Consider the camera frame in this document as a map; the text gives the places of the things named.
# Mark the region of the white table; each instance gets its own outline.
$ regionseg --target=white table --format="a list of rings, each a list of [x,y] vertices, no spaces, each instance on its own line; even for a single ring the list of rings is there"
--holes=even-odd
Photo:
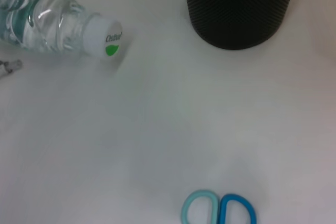
[[[201,188],[261,224],[335,222],[336,0],[292,0],[243,51],[202,41],[185,0],[78,1],[125,24],[126,57],[2,45],[25,68],[0,80],[1,224],[178,224]]]

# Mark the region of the white bottle cap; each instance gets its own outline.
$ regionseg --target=white bottle cap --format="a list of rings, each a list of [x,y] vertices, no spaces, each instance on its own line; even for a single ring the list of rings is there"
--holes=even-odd
[[[87,54],[109,58],[117,54],[122,38],[121,24],[100,15],[94,15],[83,32],[83,46]]]

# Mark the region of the light blue scissor handle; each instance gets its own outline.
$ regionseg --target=light blue scissor handle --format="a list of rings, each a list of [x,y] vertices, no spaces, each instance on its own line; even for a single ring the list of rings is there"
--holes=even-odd
[[[236,195],[236,194],[228,194],[222,198],[222,201],[220,202],[221,210],[219,213],[219,223],[218,224],[225,224],[226,207],[227,207],[227,203],[231,200],[241,203],[247,209],[248,213],[250,214],[251,224],[257,224],[257,215],[251,203],[248,202],[247,199],[243,198],[242,196]]]
[[[212,203],[212,211],[211,211],[211,222],[210,224],[217,224],[217,217],[218,217],[218,210],[219,210],[219,198],[215,193],[208,190],[200,190],[192,193],[184,202],[182,207],[182,213],[181,213],[181,221],[182,224],[189,224],[188,222],[188,210],[192,202],[194,202],[195,199],[200,197],[206,197],[211,200]]]

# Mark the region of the black container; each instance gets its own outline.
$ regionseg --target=black container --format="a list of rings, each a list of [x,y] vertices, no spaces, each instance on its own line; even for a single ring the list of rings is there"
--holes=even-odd
[[[187,0],[191,22],[208,43],[237,50],[269,39],[290,0]]]

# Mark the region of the water bottle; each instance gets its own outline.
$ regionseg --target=water bottle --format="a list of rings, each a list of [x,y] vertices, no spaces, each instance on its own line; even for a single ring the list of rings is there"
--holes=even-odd
[[[104,58],[116,55],[121,38],[118,21],[75,0],[0,0],[0,39],[25,49]]]

